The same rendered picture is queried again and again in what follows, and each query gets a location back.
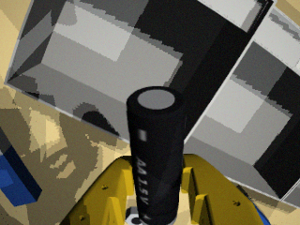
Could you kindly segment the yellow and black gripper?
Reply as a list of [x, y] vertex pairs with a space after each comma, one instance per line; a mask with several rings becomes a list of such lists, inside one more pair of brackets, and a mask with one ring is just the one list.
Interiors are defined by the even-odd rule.
[[[264, 225], [254, 204], [202, 157], [183, 154], [181, 192], [188, 193], [193, 225]], [[134, 194], [131, 156], [115, 159], [59, 225], [124, 225]]]

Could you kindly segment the grey bin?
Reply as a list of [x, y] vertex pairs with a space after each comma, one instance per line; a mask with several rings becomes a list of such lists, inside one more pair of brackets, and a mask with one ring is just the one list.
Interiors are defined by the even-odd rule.
[[4, 85], [126, 143], [128, 97], [175, 89], [184, 154], [300, 209], [300, 26], [277, 1], [31, 0]]

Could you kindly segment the grey hex nut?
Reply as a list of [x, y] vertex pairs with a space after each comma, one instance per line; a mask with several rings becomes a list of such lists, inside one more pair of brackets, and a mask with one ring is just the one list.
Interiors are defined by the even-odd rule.
[[126, 212], [126, 223], [128, 225], [142, 225], [139, 220], [137, 206], [130, 206]]

